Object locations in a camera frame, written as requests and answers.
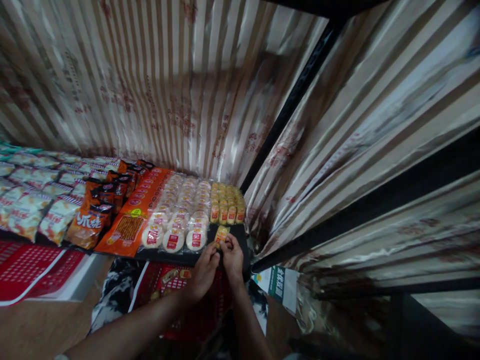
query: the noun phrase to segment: food display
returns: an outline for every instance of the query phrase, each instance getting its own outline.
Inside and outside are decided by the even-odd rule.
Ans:
[[[214,182],[210,197],[211,223],[220,225],[244,223],[245,201],[238,187]]]
[[[232,185],[141,159],[87,158],[1,142],[0,149],[0,229],[32,242],[39,233],[58,246],[161,258],[198,254],[244,221],[245,202]],[[210,224],[220,226],[208,239]]]

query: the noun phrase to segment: shiny fabric curtain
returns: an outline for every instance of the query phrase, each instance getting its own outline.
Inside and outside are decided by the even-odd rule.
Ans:
[[[1,0],[3,140],[237,184],[327,20],[259,0]]]

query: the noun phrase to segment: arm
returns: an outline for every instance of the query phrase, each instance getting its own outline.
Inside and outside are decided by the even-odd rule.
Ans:
[[[70,360],[135,358],[173,320],[203,298],[214,281],[219,261],[212,243],[201,254],[183,289],[112,321],[65,354]]]
[[[272,353],[245,288],[242,276],[244,254],[239,242],[235,236],[228,234],[225,243],[220,243],[220,247],[233,297],[233,316],[235,318],[240,358],[243,360],[272,360]]]

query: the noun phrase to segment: metal rod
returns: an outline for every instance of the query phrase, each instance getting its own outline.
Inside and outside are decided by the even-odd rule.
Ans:
[[[480,277],[478,276],[391,287],[372,286],[362,289],[327,290],[316,293],[315,298],[318,300],[364,299],[396,294],[428,294],[476,289],[480,289]]]
[[[304,232],[251,267],[257,274],[480,169],[480,127]]]
[[[322,18],[350,18],[388,0],[266,0]]]
[[[255,176],[260,171],[263,163],[267,159],[270,151],[275,146],[278,138],[282,134],[283,130],[287,126],[292,114],[294,113],[295,109],[297,108],[300,100],[307,92],[310,84],[312,83],[314,77],[317,75],[318,71],[322,67],[325,59],[329,55],[332,47],[334,46],[335,42],[337,41],[338,37],[340,36],[342,29],[344,28],[346,19],[332,19],[330,20],[323,33],[320,36],[313,52],[310,55],[305,67],[301,71],[300,76],[296,80],[295,85],[293,86],[288,98],[285,101],[285,104],[281,108],[278,117],[275,120],[270,132],[268,133],[263,145],[261,146],[253,164],[248,170],[248,173],[241,184],[241,192],[245,194],[247,189],[254,181]]]

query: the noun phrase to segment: black shelf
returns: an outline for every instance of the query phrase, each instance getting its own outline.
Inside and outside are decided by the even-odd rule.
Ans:
[[[210,224],[210,227],[207,233],[208,244],[214,240],[218,228],[219,228],[218,225]],[[240,244],[240,247],[243,251],[243,274],[244,275],[249,274],[250,273],[250,252],[249,252],[249,247],[247,245],[247,235],[245,234],[245,228],[241,224],[236,224],[236,225],[230,226],[230,233],[237,238],[238,243]],[[4,231],[4,230],[0,230],[0,241],[14,242],[14,243],[20,243],[20,244],[32,244],[32,242],[26,237],[17,235],[11,231]],[[115,254],[111,254],[109,252],[95,251],[95,248],[86,250],[68,241],[62,241],[61,245],[57,246],[55,243],[48,240],[48,238],[45,235],[39,232],[36,234],[34,244],[38,246],[44,246],[44,247],[51,247],[51,248],[60,247],[61,249],[80,251],[87,255],[105,254],[105,255],[118,256]],[[172,253],[160,251],[158,249],[144,249],[140,252],[137,252],[135,257],[127,257],[127,256],[120,256],[120,257],[126,258],[126,259],[143,260],[143,261],[150,261],[150,262],[156,262],[156,263],[170,263],[175,265],[193,267],[197,262],[197,260],[199,259],[200,253],[185,252],[182,254],[174,254],[174,253],[172,254]]]

